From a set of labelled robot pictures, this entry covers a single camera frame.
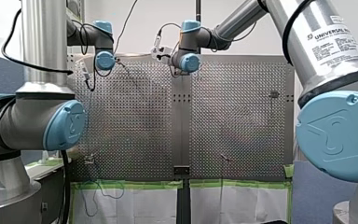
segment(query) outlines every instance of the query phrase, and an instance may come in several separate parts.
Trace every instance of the perforated metal panel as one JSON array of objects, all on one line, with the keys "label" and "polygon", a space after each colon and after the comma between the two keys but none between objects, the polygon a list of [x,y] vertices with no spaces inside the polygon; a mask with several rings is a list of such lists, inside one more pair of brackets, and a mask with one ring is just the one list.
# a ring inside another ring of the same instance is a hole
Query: perforated metal panel
[{"label": "perforated metal panel", "polygon": [[282,57],[204,57],[192,79],[192,178],[284,179],[294,71]]},{"label": "perforated metal panel", "polygon": [[91,95],[76,68],[89,123],[75,180],[284,179],[292,162],[294,70],[283,57],[202,56],[200,73],[172,79],[149,56],[123,57]]},{"label": "perforated metal panel", "polygon": [[76,69],[76,98],[89,111],[89,122],[73,175],[75,179],[172,179],[169,69],[149,57],[123,57],[122,62],[127,70],[116,65],[109,77],[97,77],[94,93]]}]

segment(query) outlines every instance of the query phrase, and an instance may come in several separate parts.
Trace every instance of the blue plastic cover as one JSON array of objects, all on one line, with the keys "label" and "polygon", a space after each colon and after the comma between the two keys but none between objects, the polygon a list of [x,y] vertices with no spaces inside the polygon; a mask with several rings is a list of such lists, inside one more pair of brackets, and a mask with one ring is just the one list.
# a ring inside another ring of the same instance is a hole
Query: blue plastic cover
[{"label": "blue plastic cover", "polygon": [[201,28],[201,23],[199,21],[183,21],[182,22],[182,33],[193,32]]},{"label": "blue plastic cover", "polygon": [[47,151],[66,150],[80,139],[85,126],[84,107],[77,100],[63,104],[48,123],[43,139]]},{"label": "blue plastic cover", "polygon": [[112,33],[112,23],[109,21],[94,21],[94,25],[108,33]]},{"label": "blue plastic cover", "polygon": [[200,57],[194,53],[184,55],[180,61],[180,68],[188,73],[193,73],[200,68]]},{"label": "blue plastic cover", "polygon": [[95,65],[100,70],[111,70],[116,64],[116,59],[109,51],[102,51],[97,54],[95,58]]},{"label": "blue plastic cover", "polygon": [[358,92],[319,95],[298,121],[297,140],[310,162],[333,177],[358,182]]}]

